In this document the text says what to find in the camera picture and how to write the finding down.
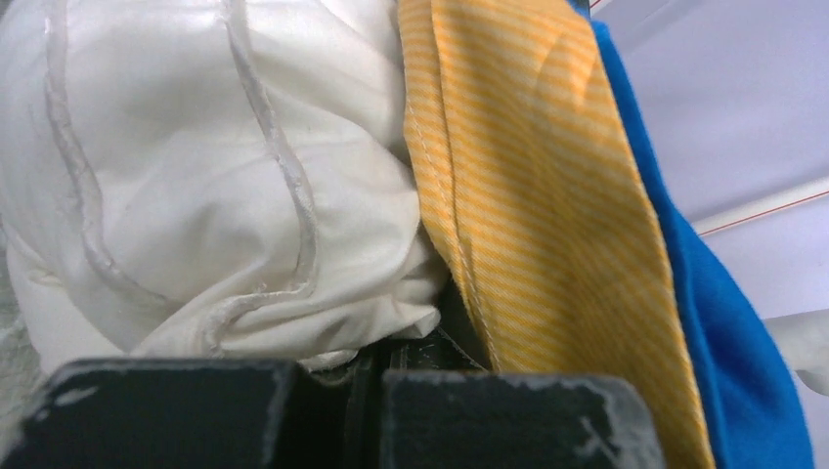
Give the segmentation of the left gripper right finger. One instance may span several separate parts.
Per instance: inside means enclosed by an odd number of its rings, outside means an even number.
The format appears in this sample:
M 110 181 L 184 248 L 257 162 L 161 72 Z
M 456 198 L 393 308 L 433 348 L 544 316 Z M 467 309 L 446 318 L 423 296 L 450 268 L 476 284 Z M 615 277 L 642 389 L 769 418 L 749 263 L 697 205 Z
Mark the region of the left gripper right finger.
M 627 381 L 493 371 L 458 289 L 424 339 L 390 347 L 382 468 L 662 468 L 650 411 Z

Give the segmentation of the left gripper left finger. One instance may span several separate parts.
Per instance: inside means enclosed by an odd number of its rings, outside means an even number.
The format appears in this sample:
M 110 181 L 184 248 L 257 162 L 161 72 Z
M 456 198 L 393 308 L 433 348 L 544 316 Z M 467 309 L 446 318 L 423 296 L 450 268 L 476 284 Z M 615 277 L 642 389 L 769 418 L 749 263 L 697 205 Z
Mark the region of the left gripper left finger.
M 378 373 L 283 360 L 94 359 L 36 391 L 5 468 L 375 468 Z

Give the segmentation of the white pillow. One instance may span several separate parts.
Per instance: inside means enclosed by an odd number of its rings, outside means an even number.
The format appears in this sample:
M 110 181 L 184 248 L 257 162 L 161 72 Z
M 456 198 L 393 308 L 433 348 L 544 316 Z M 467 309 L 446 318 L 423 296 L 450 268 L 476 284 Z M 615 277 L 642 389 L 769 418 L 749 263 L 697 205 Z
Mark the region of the white pillow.
M 1 219 L 43 370 L 313 369 L 439 323 L 394 1 L 15 1 Z

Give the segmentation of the yellow blue pillowcase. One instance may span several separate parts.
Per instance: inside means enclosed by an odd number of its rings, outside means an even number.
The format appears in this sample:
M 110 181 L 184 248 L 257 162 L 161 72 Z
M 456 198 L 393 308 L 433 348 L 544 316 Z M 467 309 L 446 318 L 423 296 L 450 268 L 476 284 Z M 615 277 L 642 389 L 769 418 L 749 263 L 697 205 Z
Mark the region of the yellow blue pillowcase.
M 498 371 L 643 398 L 671 468 L 809 468 L 796 386 L 678 213 L 607 27 L 567 1 L 403 1 L 423 224 Z

